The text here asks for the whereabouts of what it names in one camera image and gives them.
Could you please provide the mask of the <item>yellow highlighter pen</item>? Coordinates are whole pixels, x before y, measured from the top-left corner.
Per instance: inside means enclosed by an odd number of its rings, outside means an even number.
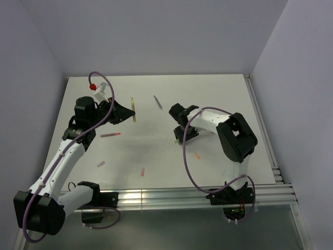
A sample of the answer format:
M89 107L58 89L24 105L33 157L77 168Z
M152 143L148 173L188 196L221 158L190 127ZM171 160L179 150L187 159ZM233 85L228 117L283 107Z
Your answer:
M134 112L133 122L135 123L136 122L136 112L135 112L135 103L134 103L133 97L131 97L131 107L132 107L132 111Z

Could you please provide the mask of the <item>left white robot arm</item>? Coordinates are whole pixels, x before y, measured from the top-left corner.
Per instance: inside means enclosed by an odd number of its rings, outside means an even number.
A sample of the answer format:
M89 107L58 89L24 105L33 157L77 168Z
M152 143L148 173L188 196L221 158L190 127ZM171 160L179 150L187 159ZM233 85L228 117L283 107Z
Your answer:
M60 194L61 189L94 140L96 129L106 123L119 124L134 115L135 111L112 99L97 104L89 96L78 98L56 155L39 179L14 197L18 226L26 231L55 235L75 210L99 206L101 194L97 183L81 181L65 195Z

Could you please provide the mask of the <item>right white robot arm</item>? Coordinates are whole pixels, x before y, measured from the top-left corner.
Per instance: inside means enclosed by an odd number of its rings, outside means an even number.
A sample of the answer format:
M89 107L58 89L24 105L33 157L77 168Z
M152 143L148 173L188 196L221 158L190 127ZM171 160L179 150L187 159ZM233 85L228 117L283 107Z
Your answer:
M198 191L212 195L225 191L225 197L229 202L238 202L244 194L242 188L246 188L248 183L254 184L248 176L248 164L258 144L258 139L244 116L238 112L232 114L215 107L199 108L191 105L184 108L179 103L170 108L169 114L178 123L174 135L182 145L184 167L193 186ZM186 142L199 135L197 129L216 134L229 161L227 182L213 191L204 190L194 181L187 164Z

